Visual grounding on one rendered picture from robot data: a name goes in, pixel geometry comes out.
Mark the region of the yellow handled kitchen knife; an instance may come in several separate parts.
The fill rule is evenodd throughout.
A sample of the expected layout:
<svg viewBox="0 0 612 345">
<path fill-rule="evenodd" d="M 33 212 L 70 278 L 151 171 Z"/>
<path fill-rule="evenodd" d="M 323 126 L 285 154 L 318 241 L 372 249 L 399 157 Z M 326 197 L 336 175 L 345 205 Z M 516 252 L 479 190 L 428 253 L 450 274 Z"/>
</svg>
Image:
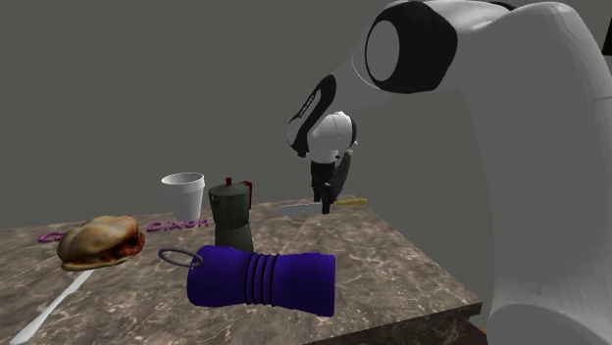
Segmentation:
<svg viewBox="0 0 612 345">
<path fill-rule="evenodd" d="M 366 198 L 349 198 L 336 200 L 333 203 L 326 204 L 324 202 L 299 203 L 292 205 L 280 206 L 271 212 L 274 217 L 282 216 L 308 216 L 308 215 L 327 215 L 333 208 L 343 206 L 362 206 L 367 203 Z"/>
</svg>

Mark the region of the purple lettered thin pencil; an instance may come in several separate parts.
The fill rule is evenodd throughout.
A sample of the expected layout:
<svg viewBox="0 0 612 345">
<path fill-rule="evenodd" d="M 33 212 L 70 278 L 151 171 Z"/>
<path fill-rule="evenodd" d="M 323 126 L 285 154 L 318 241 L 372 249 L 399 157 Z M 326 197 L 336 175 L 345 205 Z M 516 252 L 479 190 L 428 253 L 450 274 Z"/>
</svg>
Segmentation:
<svg viewBox="0 0 612 345">
<path fill-rule="evenodd" d="M 161 230 L 169 231 L 173 229 L 186 229 L 186 228 L 195 228 L 195 227 L 207 227 L 210 225 L 212 220 L 209 219 L 200 219 L 195 221 L 187 221 L 187 222 L 151 222 L 146 227 L 147 232 L 158 232 Z M 53 231 L 47 232 L 40 235 L 37 238 L 38 243 L 50 243 L 50 242 L 59 242 L 63 239 L 65 232 Z"/>
</svg>

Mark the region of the dark green moka pot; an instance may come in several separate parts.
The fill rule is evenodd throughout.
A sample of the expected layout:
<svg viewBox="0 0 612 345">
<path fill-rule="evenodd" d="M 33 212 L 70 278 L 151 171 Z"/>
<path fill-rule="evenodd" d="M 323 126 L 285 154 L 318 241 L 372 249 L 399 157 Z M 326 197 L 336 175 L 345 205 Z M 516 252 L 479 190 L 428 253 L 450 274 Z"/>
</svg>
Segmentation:
<svg viewBox="0 0 612 345">
<path fill-rule="evenodd" d="M 224 184 L 208 191 L 215 225 L 215 244 L 247 253 L 254 251 L 250 228 L 252 183 L 234 182 L 230 176 Z"/>
</svg>

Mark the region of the white foam cup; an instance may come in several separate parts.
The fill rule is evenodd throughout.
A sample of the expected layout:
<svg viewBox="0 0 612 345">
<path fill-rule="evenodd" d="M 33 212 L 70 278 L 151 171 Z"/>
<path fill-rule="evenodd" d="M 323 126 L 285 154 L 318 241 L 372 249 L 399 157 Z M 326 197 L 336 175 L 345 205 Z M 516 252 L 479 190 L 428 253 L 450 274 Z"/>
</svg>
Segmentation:
<svg viewBox="0 0 612 345">
<path fill-rule="evenodd" d="M 161 179 L 169 204 L 179 222 L 197 221 L 202 208 L 205 188 L 204 174 L 178 172 Z"/>
</svg>

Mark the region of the filled bread sandwich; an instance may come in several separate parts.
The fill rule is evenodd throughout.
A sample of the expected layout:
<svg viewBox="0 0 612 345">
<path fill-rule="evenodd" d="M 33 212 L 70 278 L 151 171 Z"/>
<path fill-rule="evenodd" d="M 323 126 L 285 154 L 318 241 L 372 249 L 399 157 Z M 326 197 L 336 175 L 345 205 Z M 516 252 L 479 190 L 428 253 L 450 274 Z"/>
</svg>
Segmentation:
<svg viewBox="0 0 612 345">
<path fill-rule="evenodd" d="M 102 216 L 69 229 L 57 247 L 64 271 L 120 265 L 138 255 L 145 235 L 131 216 Z"/>
</svg>

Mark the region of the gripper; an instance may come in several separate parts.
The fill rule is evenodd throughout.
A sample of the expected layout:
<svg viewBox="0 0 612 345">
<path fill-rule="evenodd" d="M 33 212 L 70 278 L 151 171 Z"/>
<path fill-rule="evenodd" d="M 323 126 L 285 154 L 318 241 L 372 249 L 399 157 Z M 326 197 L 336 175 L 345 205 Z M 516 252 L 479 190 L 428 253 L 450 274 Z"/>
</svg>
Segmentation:
<svg viewBox="0 0 612 345">
<path fill-rule="evenodd" d="M 339 161 L 334 163 L 311 163 L 313 201 L 321 202 L 322 200 L 323 215 L 330 212 L 332 197 L 333 200 L 336 200 L 343 190 L 350 169 L 352 153 L 352 150 L 346 151 Z"/>
</svg>

